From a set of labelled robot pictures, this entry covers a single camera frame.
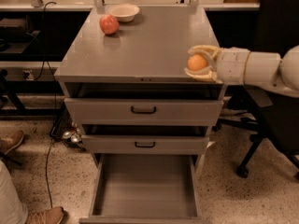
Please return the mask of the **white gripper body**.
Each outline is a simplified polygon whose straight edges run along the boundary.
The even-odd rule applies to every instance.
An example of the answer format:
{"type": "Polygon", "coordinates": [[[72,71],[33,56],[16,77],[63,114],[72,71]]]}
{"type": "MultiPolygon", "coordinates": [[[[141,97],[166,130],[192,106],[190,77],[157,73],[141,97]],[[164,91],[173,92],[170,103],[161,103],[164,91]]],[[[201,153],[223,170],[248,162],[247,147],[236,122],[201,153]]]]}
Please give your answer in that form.
{"type": "Polygon", "coordinates": [[[249,54],[248,49],[222,49],[216,60],[217,79],[226,85],[243,84],[249,54]]]}

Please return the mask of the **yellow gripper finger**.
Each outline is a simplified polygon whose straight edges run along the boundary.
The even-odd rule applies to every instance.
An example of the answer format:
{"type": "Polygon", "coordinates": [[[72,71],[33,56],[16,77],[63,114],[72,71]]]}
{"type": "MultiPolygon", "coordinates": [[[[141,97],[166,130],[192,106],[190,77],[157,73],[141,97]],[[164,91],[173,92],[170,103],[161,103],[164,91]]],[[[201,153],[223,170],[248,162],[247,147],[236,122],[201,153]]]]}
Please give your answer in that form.
{"type": "Polygon", "coordinates": [[[222,48],[212,45],[196,45],[188,50],[190,55],[200,54],[206,58],[209,65],[214,66],[215,62],[222,52],[222,48]]]}
{"type": "Polygon", "coordinates": [[[210,66],[200,69],[198,71],[192,71],[189,68],[185,67],[184,71],[188,76],[202,82],[210,82],[217,80],[217,75],[210,66]]]}

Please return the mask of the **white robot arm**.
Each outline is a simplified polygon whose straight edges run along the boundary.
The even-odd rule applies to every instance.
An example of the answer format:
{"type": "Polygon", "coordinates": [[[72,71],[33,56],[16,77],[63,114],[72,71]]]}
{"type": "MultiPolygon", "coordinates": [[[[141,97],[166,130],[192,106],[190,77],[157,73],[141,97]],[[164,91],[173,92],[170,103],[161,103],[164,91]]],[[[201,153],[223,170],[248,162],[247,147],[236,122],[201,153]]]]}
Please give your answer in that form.
{"type": "Polygon", "coordinates": [[[278,53],[198,45],[188,50],[185,73],[199,81],[256,86],[266,91],[299,97],[298,47],[283,57],[278,53]]]}

